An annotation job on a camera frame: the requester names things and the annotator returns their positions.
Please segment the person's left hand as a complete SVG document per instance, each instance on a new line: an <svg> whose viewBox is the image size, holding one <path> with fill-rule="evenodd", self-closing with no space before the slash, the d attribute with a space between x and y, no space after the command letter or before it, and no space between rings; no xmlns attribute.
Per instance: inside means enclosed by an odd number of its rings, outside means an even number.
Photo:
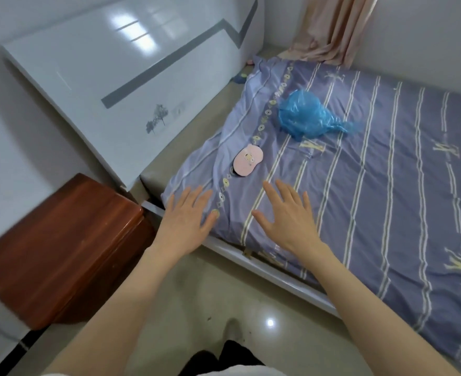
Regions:
<svg viewBox="0 0 461 376"><path fill-rule="evenodd" d="M212 190L202 191L199 201L204 202L204 210L199 211L190 210L187 207L187 197L193 190L195 189L187 187L180 196L175 197L176 210L171 215L164 214L152 244L152 248L172 259L180 259L194 251L210 233L204 232L204 222L209 214L206 214L205 210L213 192Z"/></svg>

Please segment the person's right hand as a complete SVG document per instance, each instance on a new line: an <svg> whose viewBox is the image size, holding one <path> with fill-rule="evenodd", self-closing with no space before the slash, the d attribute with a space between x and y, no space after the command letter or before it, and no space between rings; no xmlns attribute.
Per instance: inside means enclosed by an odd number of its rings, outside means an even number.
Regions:
<svg viewBox="0 0 461 376"><path fill-rule="evenodd" d="M283 211L279 207L280 194L276 187L276 182L275 186L273 186L270 182L263 181L263 190L273 212L272 221L277 225L279 236L277 239L271 240L282 249L291 252L298 259L304 260L315 252L325 251L327 246L317 233L315 221L308 221L303 216L302 195L299 195L292 186L291 188L295 191L297 201L296 211L293 213Z"/></svg>

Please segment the person's right forearm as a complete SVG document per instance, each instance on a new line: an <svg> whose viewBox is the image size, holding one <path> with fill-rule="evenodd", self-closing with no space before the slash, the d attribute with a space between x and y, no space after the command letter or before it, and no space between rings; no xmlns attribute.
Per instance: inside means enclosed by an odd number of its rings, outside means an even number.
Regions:
<svg viewBox="0 0 461 376"><path fill-rule="evenodd" d="M296 240L291 251L324 288L374 376L461 376L324 243Z"/></svg>

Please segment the person's left forearm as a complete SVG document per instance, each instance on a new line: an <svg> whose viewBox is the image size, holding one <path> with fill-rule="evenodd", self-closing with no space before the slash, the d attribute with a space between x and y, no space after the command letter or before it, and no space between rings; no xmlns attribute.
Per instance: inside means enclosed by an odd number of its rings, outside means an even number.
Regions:
<svg viewBox="0 0 461 376"><path fill-rule="evenodd" d="M146 249L129 276L42 376L123 376L161 283L198 246Z"/></svg>

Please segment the pink oval gadget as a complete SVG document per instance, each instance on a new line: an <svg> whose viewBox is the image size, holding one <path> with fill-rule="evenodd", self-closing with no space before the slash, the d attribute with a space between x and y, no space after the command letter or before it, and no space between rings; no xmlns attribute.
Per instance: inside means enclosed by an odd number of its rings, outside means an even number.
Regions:
<svg viewBox="0 0 461 376"><path fill-rule="evenodd" d="M264 159L264 152L259 146L249 144L234 158L233 169L240 177L250 175Z"/></svg>

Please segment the blue plastic bag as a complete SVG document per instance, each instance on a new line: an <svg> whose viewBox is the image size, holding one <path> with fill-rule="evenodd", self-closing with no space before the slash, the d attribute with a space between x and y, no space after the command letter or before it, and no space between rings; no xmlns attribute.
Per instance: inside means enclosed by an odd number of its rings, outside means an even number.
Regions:
<svg viewBox="0 0 461 376"><path fill-rule="evenodd" d="M318 97L307 90L295 90L278 106L280 132L295 141L316 139L329 133L353 134L359 123L346 121L325 107Z"/></svg>

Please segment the purple striped bed sheet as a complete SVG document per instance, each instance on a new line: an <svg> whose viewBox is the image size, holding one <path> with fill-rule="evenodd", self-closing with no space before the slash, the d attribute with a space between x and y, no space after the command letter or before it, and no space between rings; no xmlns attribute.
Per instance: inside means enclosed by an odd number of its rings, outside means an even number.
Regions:
<svg viewBox="0 0 461 376"><path fill-rule="evenodd" d="M353 134L295 141L279 103L307 90ZM233 169L247 145L263 161ZM274 244L251 211L272 219L264 180L309 195L334 255L438 351L461 364L461 95L323 63L258 58L223 127L193 151L161 194L212 189L213 234L313 288L319 283Z"/></svg>

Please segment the grey slipper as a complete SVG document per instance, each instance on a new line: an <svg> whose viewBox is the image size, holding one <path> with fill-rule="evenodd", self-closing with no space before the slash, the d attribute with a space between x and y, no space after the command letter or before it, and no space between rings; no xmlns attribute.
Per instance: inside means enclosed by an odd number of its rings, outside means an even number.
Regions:
<svg viewBox="0 0 461 376"><path fill-rule="evenodd" d="M223 331L222 342L222 352L230 348L243 348L244 335L237 318L231 318L227 321Z"/></svg>

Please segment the brown wooden nightstand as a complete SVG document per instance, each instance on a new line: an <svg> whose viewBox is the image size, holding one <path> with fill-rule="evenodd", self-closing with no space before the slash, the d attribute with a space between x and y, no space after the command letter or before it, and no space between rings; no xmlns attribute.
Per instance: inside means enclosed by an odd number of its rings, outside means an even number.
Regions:
<svg viewBox="0 0 461 376"><path fill-rule="evenodd" d="M0 302L34 331L87 321L154 236L140 205L78 173L0 237Z"/></svg>

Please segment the glossy white headboard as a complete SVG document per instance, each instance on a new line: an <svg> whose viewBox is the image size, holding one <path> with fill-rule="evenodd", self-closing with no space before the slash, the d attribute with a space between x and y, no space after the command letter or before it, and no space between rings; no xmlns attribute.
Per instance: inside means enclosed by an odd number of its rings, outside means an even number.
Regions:
<svg viewBox="0 0 461 376"><path fill-rule="evenodd" d="M264 9L264 0L121 0L3 49L130 190L262 49Z"/></svg>

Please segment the person's black trousers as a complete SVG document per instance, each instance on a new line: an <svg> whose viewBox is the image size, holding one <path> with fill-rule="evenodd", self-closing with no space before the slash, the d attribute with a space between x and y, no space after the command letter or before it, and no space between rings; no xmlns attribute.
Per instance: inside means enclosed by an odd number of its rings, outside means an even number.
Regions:
<svg viewBox="0 0 461 376"><path fill-rule="evenodd" d="M222 348L220 357L208 350L201 350L194 354L186 363L178 376L199 376L207 373L222 372L235 366L264 366L253 353L233 340L227 340Z"/></svg>

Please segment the person's white shirt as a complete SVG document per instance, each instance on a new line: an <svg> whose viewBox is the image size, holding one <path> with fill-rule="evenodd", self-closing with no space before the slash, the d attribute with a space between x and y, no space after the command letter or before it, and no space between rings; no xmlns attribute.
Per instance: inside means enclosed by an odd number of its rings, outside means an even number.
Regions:
<svg viewBox="0 0 461 376"><path fill-rule="evenodd" d="M200 376L286 376L273 367L236 365L222 371L214 371Z"/></svg>

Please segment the pink curtain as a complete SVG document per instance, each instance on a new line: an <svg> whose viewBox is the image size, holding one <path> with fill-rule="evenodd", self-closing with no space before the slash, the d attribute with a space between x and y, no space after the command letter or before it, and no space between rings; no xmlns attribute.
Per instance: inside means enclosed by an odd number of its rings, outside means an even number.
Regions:
<svg viewBox="0 0 461 376"><path fill-rule="evenodd" d="M350 68L378 0L307 0L305 14L285 60Z"/></svg>

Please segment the white bed frame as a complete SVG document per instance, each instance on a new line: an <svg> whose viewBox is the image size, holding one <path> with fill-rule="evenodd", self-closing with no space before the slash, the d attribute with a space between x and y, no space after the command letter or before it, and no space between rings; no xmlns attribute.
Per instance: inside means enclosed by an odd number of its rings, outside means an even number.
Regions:
<svg viewBox="0 0 461 376"><path fill-rule="evenodd" d="M296 297L340 318L337 309L324 292L312 288L304 281L252 256L248 249L243 250L211 235L204 240L202 245Z"/></svg>

